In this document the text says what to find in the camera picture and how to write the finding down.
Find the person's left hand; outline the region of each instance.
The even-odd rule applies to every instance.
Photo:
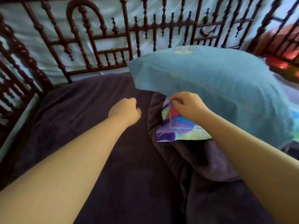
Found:
[[[108,118],[120,117],[128,126],[135,124],[141,117],[141,110],[136,108],[135,98],[124,98],[116,103],[109,111]]]

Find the fist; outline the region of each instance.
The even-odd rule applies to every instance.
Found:
[[[135,98],[124,98],[116,103],[109,111],[108,118],[119,117],[127,126],[132,126],[141,117],[141,110],[136,108]]]
[[[196,122],[209,110],[201,98],[190,92],[178,92],[170,100],[176,110],[186,119]]]

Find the forearm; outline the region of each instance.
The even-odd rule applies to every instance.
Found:
[[[0,220],[73,223],[125,129],[107,119],[30,169],[0,193]]]
[[[196,123],[219,144],[259,201],[281,223],[299,219],[299,162],[207,111]]]

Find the person's right arm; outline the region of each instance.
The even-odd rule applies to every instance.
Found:
[[[183,117],[211,135],[274,218],[298,222],[299,161],[216,115],[197,94],[179,92],[171,100]]]

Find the light blue pillow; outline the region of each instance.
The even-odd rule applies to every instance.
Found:
[[[233,49],[183,46],[141,56],[128,68],[138,89],[166,96],[190,91],[214,113],[278,149],[293,140],[288,98],[256,56]]]

